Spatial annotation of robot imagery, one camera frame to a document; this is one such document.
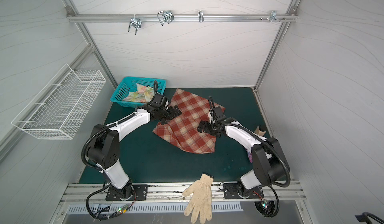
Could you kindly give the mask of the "red plaid skirt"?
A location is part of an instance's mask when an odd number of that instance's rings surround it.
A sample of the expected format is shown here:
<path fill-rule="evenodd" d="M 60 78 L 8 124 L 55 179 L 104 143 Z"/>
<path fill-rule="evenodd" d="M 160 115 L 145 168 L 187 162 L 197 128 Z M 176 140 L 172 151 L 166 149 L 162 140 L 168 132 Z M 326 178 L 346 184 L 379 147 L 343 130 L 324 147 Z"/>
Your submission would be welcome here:
<path fill-rule="evenodd" d="M 209 120 L 209 101 L 203 97 L 176 89 L 171 106 L 182 114 L 167 124 L 157 124 L 153 133 L 184 152 L 210 154 L 215 152 L 216 137 L 198 132 L 201 121 Z"/>

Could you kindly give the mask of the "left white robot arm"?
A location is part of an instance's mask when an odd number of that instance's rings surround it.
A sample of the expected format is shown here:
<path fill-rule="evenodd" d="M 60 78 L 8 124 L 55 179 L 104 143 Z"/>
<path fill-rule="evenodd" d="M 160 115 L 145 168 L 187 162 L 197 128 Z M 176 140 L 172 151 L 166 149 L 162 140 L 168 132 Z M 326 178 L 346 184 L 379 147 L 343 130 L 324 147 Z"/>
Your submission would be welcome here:
<path fill-rule="evenodd" d="M 151 121 L 161 125 L 180 116 L 177 106 L 170 106 L 168 98 L 158 93 L 158 82 L 153 84 L 154 96 L 150 101 L 135 109 L 130 115 L 108 125 L 94 126 L 90 138 L 82 151 L 82 162 L 104 175 L 112 187 L 125 190 L 130 178 L 120 164 L 120 142 L 130 133 Z"/>

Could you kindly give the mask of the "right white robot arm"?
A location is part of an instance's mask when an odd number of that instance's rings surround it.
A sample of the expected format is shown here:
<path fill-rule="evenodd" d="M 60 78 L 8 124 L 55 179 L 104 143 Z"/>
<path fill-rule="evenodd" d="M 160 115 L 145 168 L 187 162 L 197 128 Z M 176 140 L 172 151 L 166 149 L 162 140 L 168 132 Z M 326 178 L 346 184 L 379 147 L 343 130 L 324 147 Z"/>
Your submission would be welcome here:
<path fill-rule="evenodd" d="M 236 119 L 226 117 L 211 96 L 208 103 L 209 120 L 200 122 L 198 132 L 231 138 L 243 146 L 252 159 L 253 169 L 240 177 L 239 187 L 244 190 L 271 185 L 288 187 L 291 184 L 290 167 L 279 141 L 259 136 Z"/>

